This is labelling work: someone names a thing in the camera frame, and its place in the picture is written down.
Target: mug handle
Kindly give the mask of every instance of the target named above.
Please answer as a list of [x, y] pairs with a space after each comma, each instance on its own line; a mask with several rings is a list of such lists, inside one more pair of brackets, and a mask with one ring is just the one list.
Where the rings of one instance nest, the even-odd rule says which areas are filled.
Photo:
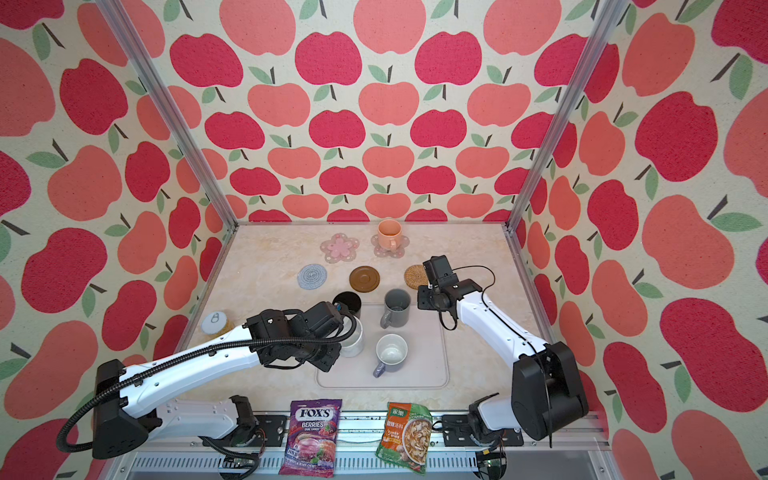
[[387, 310], [384, 312], [384, 315], [382, 315], [382, 320], [379, 323], [383, 329], [389, 326], [389, 324], [392, 323], [392, 312]]
[[379, 360], [379, 364], [376, 366], [376, 369], [373, 370], [373, 376], [375, 376], [376, 378], [379, 378], [382, 375], [382, 373], [384, 373], [385, 370], [386, 370], [386, 364], [381, 360]]

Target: patterned wall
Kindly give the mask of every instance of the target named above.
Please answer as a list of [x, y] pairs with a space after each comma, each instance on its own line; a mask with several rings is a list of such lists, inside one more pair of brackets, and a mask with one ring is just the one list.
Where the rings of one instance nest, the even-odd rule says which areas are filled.
[[[166, 51], [161, 20], [125, 5]], [[0, 24], [0, 478], [93, 480], [103, 462], [55, 436], [100, 364], [174, 351], [221, 222], [202, 224], [207, 199], [94, 3], [0, 2]]]
[[766, 25], [760, 0], [631, 4], [518, 225], [627, 480], [768, 475]]
[[156, 65], [191, 94], [185, 101], [201, 103], [191, 131], [209, 161], [228, 165], [217, 177], [244, 221], [505, 220], [598, 9], [578, 0], [147, 3], [168, 45], [152, 53]]

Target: blue woven coaster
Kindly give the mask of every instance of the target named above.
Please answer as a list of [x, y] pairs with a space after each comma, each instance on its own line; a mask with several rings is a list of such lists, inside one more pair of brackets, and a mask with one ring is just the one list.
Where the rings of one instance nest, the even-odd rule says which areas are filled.
[[323, 285], [326, 278], [328, 278], [328, 272], [325, 267], [313, 263], [305, 266], [299, 272], [299, 286], [304, 290], [314, 290]]

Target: beige tray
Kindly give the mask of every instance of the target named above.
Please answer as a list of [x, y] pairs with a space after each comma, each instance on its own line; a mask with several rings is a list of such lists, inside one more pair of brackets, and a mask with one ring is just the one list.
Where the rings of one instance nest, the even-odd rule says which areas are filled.
[[[448, 360], [437, 312], [410, 306], [408, 323], [383, 329], [381, 303], [364, 303], [360, 322], [366, 346], [355, 357], [340, 356], [329, 372], [317, 370], [317, 384], [327, 389], [441, 389], [448, 384]], [[373, 370], [379, 364], [376, 343], [388, 333], [400, 335], [408, 343], [408, 356], [397, 372], [384, 372], [379, 378]]]

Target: soup seasoning packet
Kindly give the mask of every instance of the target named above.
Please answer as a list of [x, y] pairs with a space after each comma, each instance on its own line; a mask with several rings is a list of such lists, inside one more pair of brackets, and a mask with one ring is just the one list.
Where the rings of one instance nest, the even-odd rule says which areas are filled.
[[426, 474], [432, 413], [417, 403], [389, 403], [384, 435], [376, 456], [384, 462]]
[[341, 400], [290, 403], [290, 429], [280, 475], [333, 477]]

